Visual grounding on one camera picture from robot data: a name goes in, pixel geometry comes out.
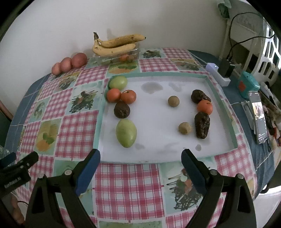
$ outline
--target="screw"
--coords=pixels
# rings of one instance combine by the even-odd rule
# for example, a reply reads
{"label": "screw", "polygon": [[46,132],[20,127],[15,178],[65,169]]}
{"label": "screw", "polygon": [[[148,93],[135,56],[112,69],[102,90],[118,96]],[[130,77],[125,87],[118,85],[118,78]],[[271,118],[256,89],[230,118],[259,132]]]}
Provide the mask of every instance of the screw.
{"label": "screw", "polygon": [[238,177],[239,179],[243,179],[243,178],[244,178],[244,176],[243,176],[241,173],[238,173],[238,174],[237,174],[237,177]]}
{"label": "screw", "polygon": [[40,179],[42,179],[42,178],[44,177],[44,173],[39,173],[39,174],[37,175],[37,177],[40,178]]}
{"label": "screw", "polygon": [[68,169],[68,170],[66,170],[66,171],[64,172],[64,174],[65,174],[65,175],[70,175],[70,174],[72,174],[72,170],[71,170],[71,169]]}
{"label": "screw", "polygon": [[215,169],[211,169],[211,170],[210,170],[210,173],[211,173],[213,176],[217,175],[217,171],[216,171]]}

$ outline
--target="blue gripper pad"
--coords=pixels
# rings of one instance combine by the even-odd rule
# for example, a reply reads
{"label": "blue gripper pad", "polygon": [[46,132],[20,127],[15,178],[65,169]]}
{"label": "blue gripper pad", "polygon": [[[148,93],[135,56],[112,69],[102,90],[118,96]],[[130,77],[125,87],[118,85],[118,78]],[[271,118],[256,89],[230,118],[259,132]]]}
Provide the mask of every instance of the blue gripper pad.
{"label": "blue gripper pad", "polygon": [[189,149],[185,149],[182,151],[182,165],[184,166],[188,176],[190,177],[196,191],[200,194],[205,195],[207,192],[206,181],[201,171],[199,170],[199,167],[197,167],[198,163],[200,163],[200,161],[195,158],[195,156]]}
{"label": "blue gripper pad", "polygon": [[101,161],[101,154],[97,149],[92,149],[84,161],[79,162],[74,168],[74,175],[77,172],[75,193],[77,196],[84,193],[95,174]]}

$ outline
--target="green tomato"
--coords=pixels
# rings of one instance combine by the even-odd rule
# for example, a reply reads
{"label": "green tomato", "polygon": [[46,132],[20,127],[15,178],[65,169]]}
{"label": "green tomato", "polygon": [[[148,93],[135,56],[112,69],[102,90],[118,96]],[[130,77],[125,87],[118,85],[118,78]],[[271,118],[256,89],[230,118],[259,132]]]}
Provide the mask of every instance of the green tomato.
{"label": "green tomato", "polygon": [[137,128],[130,120],[120,120],[116,126],[116,137],[123,147],[129,148],[137,138]]}
{"label": "green tomato", "polygon": [[112,78],[109,82],[110,89],[119,89],[123,90],[127,86],[128,80],[125,76],[119,75]]}

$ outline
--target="power adapter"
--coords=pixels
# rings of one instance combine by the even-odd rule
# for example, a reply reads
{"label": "power adapter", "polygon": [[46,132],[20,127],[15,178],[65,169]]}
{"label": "power adapter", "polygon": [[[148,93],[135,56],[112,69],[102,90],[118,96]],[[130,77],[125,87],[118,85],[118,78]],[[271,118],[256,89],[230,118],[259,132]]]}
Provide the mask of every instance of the power adapter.
{"label": "power adapter", "polygon": [[222,58],[221,64],[219,65],[219,68],[217,71],[222,77],[230,77],[230,75],[232,74],[232,72],[234,70],[234,67],[235,67],[235,64],[231,63],[226,58]]}

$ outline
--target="red potato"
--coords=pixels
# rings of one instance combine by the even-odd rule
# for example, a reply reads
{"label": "red potato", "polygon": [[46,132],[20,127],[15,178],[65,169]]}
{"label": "red potato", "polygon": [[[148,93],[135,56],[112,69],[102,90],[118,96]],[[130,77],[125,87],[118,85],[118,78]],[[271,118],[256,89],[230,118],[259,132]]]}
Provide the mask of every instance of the red potato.
{"label": "red potato", "polygon": [[56,63],[55,65],[53,65],[52,67],[52,74],[53,75],[59,75],[62,71],[60,70],[60,63]]}
{"label": "red potato", "polygon": [[76,55],[73,56],[71,63],[74,68],[82,67],[87,63],[87,56],[81,52],[77,53]]}
{"label": "red potato", "polygon": [[72,69],[72,64],[71,64],[71,58],[70,57],[65,57],[61,62],[60,62],[60,69],[63,73],[66,73]]}

